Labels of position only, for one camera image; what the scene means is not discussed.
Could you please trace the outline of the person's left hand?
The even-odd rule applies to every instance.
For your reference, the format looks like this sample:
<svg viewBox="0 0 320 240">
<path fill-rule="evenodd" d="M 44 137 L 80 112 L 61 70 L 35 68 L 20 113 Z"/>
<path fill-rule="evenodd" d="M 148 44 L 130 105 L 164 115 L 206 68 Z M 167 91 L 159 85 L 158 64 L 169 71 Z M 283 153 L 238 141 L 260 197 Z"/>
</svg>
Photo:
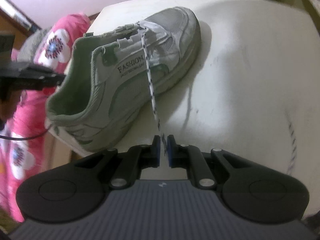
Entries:
<svg viewBox="0 0 320 240">
<path fill-rule="evenodd" d="M 7 99 L 1 100 L 1 121 L 6 122 L 11 119 L 16 112 L 17 106 L 21 101 L 22 90 L 13 90 Z"/>
</svg>

